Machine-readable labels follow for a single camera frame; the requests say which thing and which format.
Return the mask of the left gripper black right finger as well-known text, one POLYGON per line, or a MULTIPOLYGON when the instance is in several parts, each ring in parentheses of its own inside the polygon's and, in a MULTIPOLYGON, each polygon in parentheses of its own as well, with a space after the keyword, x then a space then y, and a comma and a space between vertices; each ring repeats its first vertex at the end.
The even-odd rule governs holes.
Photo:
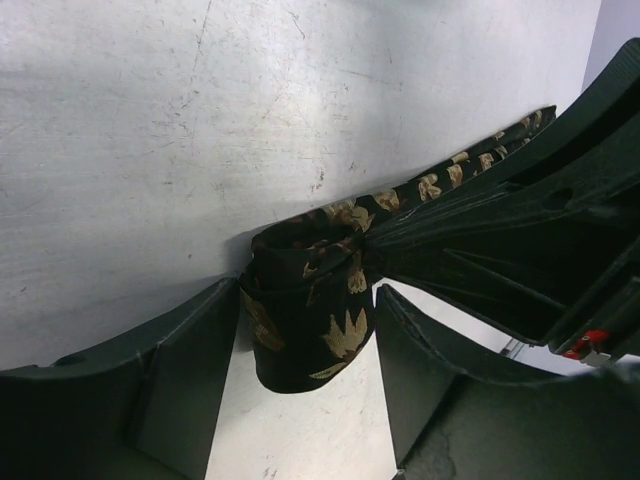
POLYGON ((557 375, 434 320, 390 286, 376 340, 401 479, 635 479, 639 368, 557 375))

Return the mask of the black gold patterned tie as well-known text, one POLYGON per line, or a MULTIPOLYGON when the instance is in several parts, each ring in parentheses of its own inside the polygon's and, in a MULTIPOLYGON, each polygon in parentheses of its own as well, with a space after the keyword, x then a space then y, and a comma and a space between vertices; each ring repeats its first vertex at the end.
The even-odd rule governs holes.
POLYGON ((400 185, 257 234, 240 286, 261 384, 304 393, 345 369, 375 327, 372 286, 381 276, 366 250, 368 234, 502 162, 555 118, 554 106, 538 109, 400 185))

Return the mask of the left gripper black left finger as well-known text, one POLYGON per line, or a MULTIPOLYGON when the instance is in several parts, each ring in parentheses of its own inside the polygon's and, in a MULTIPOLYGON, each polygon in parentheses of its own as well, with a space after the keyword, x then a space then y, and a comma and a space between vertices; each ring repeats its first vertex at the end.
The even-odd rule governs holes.
POLYGON ((49 366, 1 374, 5 479, 202 479, 239 317, 231 278, 49 366))

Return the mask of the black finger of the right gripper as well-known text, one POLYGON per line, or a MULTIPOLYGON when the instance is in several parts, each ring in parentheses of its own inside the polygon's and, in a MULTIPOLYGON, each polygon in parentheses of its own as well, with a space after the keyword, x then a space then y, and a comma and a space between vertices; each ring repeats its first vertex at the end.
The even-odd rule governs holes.
POLYGON ((383 276, 424 290, 533 345, 625 335, 625 238, 614 234, 373 237, 383 276))
POLYGON ((372 237, 435 240, 514 228, 598 205, 638 182, 639 41, 632 38, 529 143, 372 237))

